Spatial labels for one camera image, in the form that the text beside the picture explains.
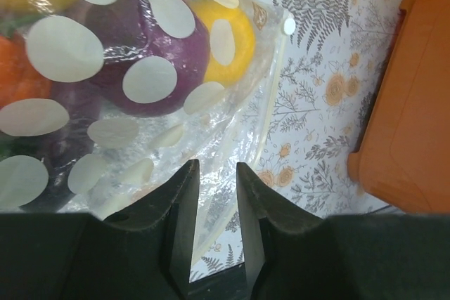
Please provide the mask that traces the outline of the clear dotted zip bag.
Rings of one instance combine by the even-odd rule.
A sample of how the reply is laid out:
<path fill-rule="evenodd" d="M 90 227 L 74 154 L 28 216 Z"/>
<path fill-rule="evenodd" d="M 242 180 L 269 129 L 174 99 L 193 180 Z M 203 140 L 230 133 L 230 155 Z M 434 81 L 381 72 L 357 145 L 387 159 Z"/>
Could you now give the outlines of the clear dotted zip bag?
<path fill-rule="evenodd" d="M 1 0 L 1 210 L 104 219 L 199 159 L 206 244 L 294 31 L 254 0 Z"/>

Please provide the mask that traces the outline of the fake purple onion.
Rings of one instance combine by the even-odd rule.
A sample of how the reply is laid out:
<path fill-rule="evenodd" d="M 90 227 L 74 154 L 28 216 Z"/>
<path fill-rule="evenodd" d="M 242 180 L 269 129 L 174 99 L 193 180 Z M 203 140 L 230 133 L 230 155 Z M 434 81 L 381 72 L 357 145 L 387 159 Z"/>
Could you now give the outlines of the fake purple onion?
<path fill-rule="evenodd" d="M 173 113 L 203 83 L 210 38 L 199 18 L 189 37 L 175 38 L 158 25 L 144 0 L 117 0 L 105 6 L 80 0 L 64 14 L 101 41 L 104 65 L 88 83 L 125 114 Z"/>

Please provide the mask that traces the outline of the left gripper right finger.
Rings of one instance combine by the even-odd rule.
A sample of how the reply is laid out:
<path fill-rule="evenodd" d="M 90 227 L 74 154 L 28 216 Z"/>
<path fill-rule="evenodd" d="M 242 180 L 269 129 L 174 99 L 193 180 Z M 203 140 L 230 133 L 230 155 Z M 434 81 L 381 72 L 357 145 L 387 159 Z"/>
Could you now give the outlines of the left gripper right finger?
<path fill-rule="evenodd" d="M 250 298 L 332 299 L 330 224 L 275 192 L 243 162 L 236 192 Z"/>

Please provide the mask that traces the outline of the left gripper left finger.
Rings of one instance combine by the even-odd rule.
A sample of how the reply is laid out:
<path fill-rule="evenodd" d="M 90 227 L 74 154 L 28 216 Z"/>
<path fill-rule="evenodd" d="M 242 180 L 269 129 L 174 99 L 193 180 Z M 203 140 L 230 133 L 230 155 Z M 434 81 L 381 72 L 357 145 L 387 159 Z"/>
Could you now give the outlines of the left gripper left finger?
<path fill-rule="evenodd" d="M 200 163 L 104 220 L 112 246 L 102 299 L 187 299 Z"/>

